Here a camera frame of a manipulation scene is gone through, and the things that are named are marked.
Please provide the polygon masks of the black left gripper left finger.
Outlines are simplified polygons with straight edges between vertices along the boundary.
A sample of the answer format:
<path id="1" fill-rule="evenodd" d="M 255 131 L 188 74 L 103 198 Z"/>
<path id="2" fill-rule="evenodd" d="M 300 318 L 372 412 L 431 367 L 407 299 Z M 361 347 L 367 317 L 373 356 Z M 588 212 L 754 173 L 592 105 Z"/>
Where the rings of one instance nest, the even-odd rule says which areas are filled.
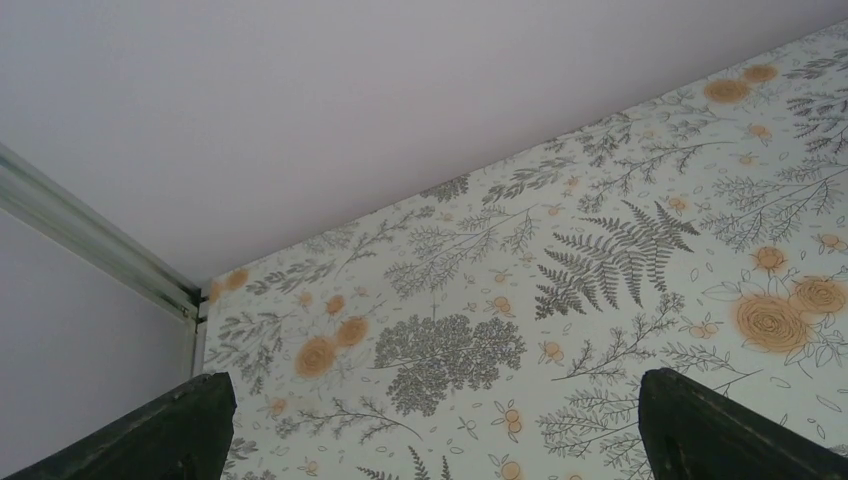
<path id="1" fill-rule="evenodd" d="M 234 435 L 227 373 L 198 375 L 10 479 L 219 479 Z"/>

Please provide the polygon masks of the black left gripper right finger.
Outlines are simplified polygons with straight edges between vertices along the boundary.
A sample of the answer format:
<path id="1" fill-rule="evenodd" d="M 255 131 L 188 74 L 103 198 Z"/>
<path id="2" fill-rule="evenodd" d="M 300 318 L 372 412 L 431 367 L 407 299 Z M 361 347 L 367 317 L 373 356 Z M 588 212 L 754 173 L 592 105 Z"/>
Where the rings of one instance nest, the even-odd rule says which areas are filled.
<path id="1" fill-rule="evenodd" d="M 655 479 L 845 479 L 847 459 L 669 368 L 641 378 Z"/>

